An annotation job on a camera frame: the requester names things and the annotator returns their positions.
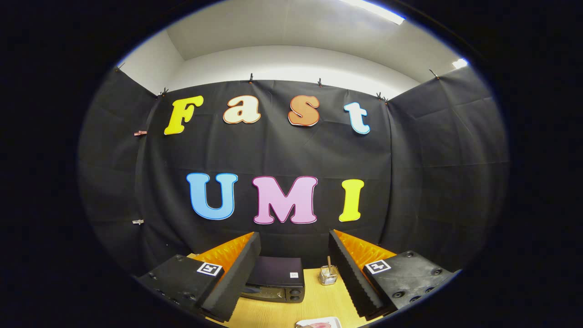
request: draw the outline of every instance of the mesh pencil cup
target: mesh pencil cup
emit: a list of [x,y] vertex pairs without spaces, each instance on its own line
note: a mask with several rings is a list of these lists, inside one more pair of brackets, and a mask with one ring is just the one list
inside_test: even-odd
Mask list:
[[338,268],[330,264],[330,257],[328,256],[328,265],[320,268],[320,284],[332,285],[338,279]]

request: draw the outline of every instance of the blue letter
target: blue letter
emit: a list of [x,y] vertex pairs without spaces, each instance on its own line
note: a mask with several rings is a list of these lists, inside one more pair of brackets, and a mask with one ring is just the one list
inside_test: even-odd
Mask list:
[[344,106],[344,110],[349,113],[350,125],[352,125],[352,128],[356,132],[360,134],[367,134],[370,132],[370,127],[363,123],[363,116],[366,116],[366,110],[360,108],[358,103],[349,103]]
[[215,178],[220,183],[223,205],[220,208],[212,208],[206,202],[206,183],[210,177],[204,173],[190,173],[186,180],[190,183],[190,201],[194,211],[209,220],[223,220],[233,214],[235,198],[233,185],[237,182],[237,176],[232,173],[221,173]]

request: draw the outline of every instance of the screw hole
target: screw hole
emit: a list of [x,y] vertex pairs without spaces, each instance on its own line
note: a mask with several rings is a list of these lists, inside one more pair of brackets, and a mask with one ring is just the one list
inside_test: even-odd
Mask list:
[[196,297],[194,297],[194,295],[190,294],[189,292],[185,292],[182,295],[184,296],[185,299],[189,299],[191,301],[196,301]]

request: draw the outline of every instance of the pink letter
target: pink letter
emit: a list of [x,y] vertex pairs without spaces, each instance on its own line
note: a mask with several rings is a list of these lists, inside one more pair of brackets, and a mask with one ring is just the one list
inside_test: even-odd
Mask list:
[[287,216],[296,206],[296,213],[290,218],[295,224],[316,222],[314,215],[314,187],[318,179],[313,176],[301,176],[294,181],[286,195],[272,176],[258,176],[253,179],[257,187],[259,211],[253,221],[257,224],[272,224],[275,218],[269,214],[269,206],[277,215],[279,222],[286,222]]

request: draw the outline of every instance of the white wall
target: white wall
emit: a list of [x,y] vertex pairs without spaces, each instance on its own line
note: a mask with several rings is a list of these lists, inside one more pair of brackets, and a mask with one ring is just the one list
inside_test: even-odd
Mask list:
[[134,49],[118,66],[123,64],[121,71],[157,95],[183,63],[184,59],[163,30]]
[[248,80],[251,73],[255,80],[317,83],[318,78],[322,78],[323,85],[373,96],[381,92],[387,99],[419,85],[393,69],[337,51],[258,46],[224,50],[188,60],[175,70],[166,87],[177,90],[214,82]]

